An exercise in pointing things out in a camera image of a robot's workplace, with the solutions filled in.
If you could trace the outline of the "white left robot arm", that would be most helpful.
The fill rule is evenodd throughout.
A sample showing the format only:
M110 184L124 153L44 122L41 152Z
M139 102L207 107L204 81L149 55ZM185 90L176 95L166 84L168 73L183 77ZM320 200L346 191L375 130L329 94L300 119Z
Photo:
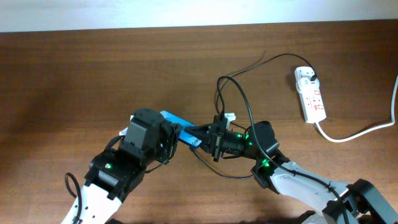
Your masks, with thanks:
M83 185L63 219L68 223L107 223L127 196L142 182L154 161L173 158L183 127L155 110L142 108L130 118L122 135L112 138L93 158Z

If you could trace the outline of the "blue Galaxy smartphone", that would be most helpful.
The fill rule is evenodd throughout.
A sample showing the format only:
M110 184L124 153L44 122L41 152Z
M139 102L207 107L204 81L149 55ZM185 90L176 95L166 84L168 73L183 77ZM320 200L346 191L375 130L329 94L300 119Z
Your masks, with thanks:
M199 140L197 137L189 134L186 132L185 128L187 127L195 127L194 124L190 123L189 121L186 121L182 119L181 117L178 117L168 111L161 111L160 114L168 121L171 123L178 123L182 126L182 131L179 136L179 141L185 143L192 149L197 149L200 144L201 140Z

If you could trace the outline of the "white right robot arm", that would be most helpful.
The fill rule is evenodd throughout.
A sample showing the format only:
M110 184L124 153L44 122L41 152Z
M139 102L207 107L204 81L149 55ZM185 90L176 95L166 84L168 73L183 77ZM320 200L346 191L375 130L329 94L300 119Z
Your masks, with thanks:
M200 147L214 159L228 153L255 160L251 172L262 188L295 198L319 213L307 218L307 223L397 223L397 212L369 181L330 180L285 157L270 122L253 123L245 133L228 130L226 123L216 115L212 123L185 131L198 138Z

